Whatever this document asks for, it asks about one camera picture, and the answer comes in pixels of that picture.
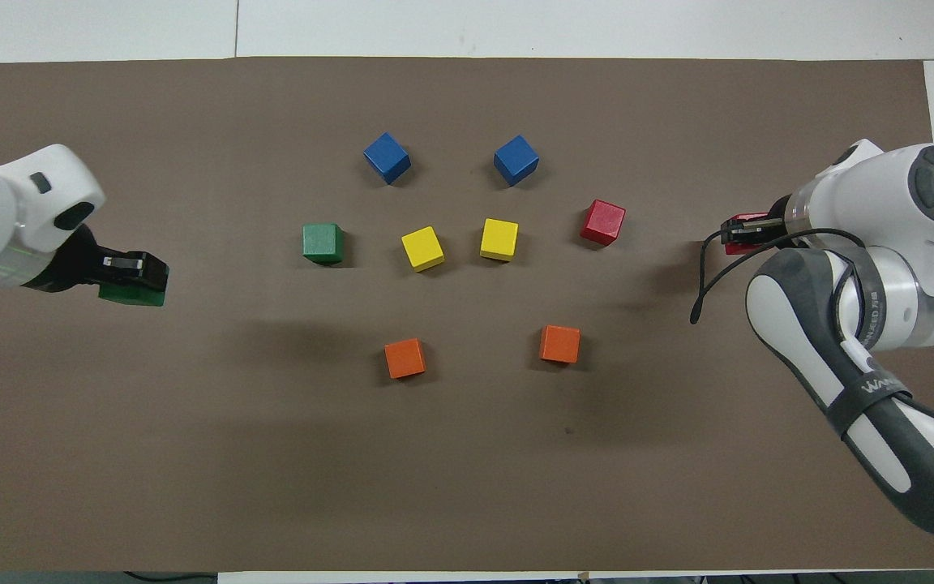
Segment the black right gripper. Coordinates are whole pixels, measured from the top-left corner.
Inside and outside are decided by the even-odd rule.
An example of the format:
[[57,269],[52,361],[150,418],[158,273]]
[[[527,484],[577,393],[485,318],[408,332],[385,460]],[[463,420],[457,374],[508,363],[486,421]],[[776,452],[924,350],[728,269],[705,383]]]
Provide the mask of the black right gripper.
[[731,217],[720,225],[720,243],[724,247],[757,247],[762,243],[789,235],[786,214],[792,203],[792,195],[784,195],[770,207],[764,221],[773,225],[763,226],[762,217]]

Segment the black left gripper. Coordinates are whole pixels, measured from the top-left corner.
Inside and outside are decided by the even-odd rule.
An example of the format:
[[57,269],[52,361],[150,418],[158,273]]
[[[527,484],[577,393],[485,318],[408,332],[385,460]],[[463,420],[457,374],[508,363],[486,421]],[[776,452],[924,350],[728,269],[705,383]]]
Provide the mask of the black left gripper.
[[78,285],[112,285],[166,292],[169,267],[147,251],[111,254],[97,243],[88,225],[78,226],[38,274],[38,290],[58,293]]

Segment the red wooden cube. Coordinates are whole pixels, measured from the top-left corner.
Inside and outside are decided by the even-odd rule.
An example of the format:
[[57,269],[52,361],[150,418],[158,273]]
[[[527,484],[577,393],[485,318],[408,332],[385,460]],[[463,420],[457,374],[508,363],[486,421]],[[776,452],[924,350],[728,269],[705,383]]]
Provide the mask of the red wooden cube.
[[[765,216],[766,216],[766,213],[741,213],[741,214],[737,214],[731,217],[762,217],[764,220]],[[757,247],[724,247],[724,252],[728,256],[740,256],[740,255],[748,254],[750,251],[755,251],[755,249],[757,249],[758,247],[760,247],[760,245],[757,245]]]
[[590,243],[609,247],[619,239],[625,217],[625,208],[605,202],[605,200],[595,199],[587,208],[579,236]]

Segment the green wooden cube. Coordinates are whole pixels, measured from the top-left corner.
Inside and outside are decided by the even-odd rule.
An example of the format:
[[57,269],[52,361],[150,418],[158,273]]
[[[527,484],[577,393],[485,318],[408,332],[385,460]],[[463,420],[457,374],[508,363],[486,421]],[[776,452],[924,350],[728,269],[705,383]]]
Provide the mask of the green wooden cube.
[[99,298],[127,306],[163,307],[167,285],[146,282],[103,282],[99,285]]
[[302,225],[302,256],[316,264],[344,262],[344,231],[333,222],[305,223]]

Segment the orange wooden cube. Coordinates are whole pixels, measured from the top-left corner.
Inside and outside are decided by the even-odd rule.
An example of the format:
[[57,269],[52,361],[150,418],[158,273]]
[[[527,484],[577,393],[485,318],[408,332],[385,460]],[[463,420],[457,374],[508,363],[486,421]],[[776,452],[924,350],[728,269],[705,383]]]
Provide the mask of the orange wooden cube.
[[581,330],[548,324],[541,330],[540,359],[552,363],[578,362]]
[[426,372],[425,351],[418,337],[386,344],[384,356],[392,380],[401,380]]

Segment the brown table mat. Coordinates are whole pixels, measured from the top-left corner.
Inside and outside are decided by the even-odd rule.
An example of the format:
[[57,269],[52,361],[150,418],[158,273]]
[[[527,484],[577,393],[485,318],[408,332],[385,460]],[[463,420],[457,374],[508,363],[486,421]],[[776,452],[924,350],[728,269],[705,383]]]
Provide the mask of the brown table mat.
[[[508,187],[516,135],[540,164]],[[0,569],[934,568],[749,328],[760,260],[688,322],[703,237],[860,138],[931,140],[922,63],[0,64],[0,164],[67,145],[96,239],[170,268],[160,309],[0,290]],[[344,262],[305,259],[329,222]],[[578,362],[541,361],[548,324]],[[392,380],[411,337],[426,372]]]

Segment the blue wooden cube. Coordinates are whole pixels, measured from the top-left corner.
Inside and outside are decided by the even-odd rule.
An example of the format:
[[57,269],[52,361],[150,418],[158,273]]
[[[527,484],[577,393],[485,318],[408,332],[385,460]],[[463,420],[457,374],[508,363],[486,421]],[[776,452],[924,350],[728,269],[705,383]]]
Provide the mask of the blue wooden cube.
[[540,155],[523,135],[516,135],[496,149],[493,164],[505,184],[514,187],[538,168]]
[[390,134],[384,132],[373,143],[363,149],[363,156],[368,165],[387,185],[392,185],[411,169],[410,155]]

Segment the yellow wooden cube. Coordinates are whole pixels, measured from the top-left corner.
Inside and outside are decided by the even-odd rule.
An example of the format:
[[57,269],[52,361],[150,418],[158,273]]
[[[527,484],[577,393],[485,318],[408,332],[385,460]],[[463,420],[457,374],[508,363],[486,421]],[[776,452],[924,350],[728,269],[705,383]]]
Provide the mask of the yellow wooden cube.
[[509,262],[516,255],[519,223],[488,217],[483,222],[479,255],[482,258]]
[[403,245],[411,269],[416,273],[422,273],[445,261],[444,251],[434,226],[428,225],[404,235],[401,237],[401,245]]

